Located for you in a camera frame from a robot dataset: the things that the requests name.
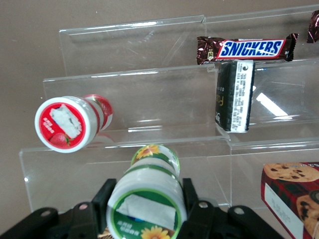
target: product box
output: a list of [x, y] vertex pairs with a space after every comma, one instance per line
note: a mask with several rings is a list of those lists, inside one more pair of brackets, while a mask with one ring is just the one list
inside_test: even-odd
[[295, 239], [319, 239], [319, 162], [265, 164], [261, 196]]
[[215, 121], [226, 132], [248, 130], [254, 69], [253, 60], [223, 62], [219, 67]]

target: strawberry yogurt cup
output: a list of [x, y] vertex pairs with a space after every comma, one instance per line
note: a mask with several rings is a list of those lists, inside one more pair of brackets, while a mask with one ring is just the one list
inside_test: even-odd
[[85, 147], [99, 131], [106, 129], [112, 116], [112, 107], [102, 96], [63, 96], [49, 99], [39, 107], [34, 126], [47, 147], [72, 153]]

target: white container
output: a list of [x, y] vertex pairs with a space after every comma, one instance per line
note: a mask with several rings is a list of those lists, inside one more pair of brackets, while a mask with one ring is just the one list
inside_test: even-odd
[[112, 107], [98, 95], [64, 96], [45, 101], [34, 119], [36, 133], [49, 148], [61, 153], [80, 150], [112, 120]]
[[129, 170], [141, 167], [142, 165], [156, 165], [160, 168], [164, 168], [171, 172], [175, 177], [178, 179], [178, 174], [176, 173], [175, 169], [168, 163], [166, 163], [164, 160], [158, 159], [158, 158], [152, 158], [152, 157], [146, 157], [143, 158], [143, 160], [139, 160], [136, 163], [134, 163], [125, 173], [127, 173]]
[[149, 144], [140, 148], [132, 158], [131, 165], [145, 158], [158, 158], [169, 164], [179, 176], [180, 165], [177, 155], [161, 144]]
[[130, 168], [112, 192], [106, 217], [115, 239], [174, 239], [187, 219], [179, 181], [157, 165]]

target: yellow flower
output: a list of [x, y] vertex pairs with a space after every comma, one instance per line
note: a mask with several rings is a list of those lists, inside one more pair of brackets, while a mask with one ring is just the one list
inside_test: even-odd
[[142, 230], [142, 239], [170, 239], [170, 236], [167, 235], [168, 231], [158, 226], [152, 227], [151, 230], [145, 228]]
[[160, 153], [159, 146], [154, 145], [154, 144], [147, 145], [147, 146], [140, 149], [140, 151], [138, 152], [138, 154], [135, 157], [135, 160], [139, 160], [141, 158], [151, 156], [154, 153]]

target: snickers logo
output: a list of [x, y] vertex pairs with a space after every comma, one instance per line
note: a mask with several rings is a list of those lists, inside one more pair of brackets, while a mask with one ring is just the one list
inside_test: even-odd
[[285, 40], [225, 40], [216, 59], [276, 58], [284, 44]]

